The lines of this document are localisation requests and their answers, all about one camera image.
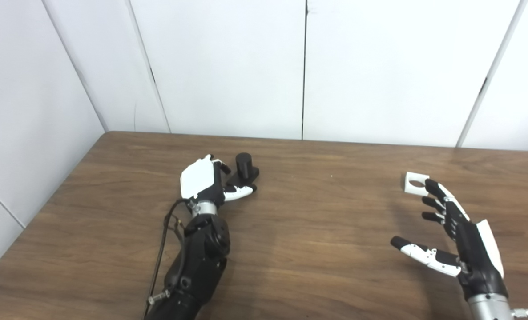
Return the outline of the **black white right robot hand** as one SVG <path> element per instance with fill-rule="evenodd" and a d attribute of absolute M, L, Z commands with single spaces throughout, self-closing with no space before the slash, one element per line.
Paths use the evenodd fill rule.
<path fill-rule="evenodd" d="M 400 236 L 394 236 L 391 245 L 426 267 L 457 278 L 466 300 L 493 294 L 508 298 L 503 263 L 488 221 L 471 221 L 455 196 L 429 176 L 411 172 L 407 176 L 423 184 L 425 190 L 411 186 L 406 178 L 406 192 L 420 195 L 422 202 L 434 209 L 423 212 L 422 218 L 439 223 L 455 242 L 457 253 L 430 248 Z"/>

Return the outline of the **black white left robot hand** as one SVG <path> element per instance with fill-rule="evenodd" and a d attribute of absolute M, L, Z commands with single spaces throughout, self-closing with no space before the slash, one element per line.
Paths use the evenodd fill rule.
<path fill-rule="evenodd" d="M 225 162 L 215 159 L 212 154 L 196 160 L 181 173 L 181 198 L 187 200 L 190 208 L 201 203 L 211 203 L 219 208 L 226 202 L 232 202 L 257 190 L 255 184 L 224 185 L 222 175 L 229 176 L 232 170 Z"/>

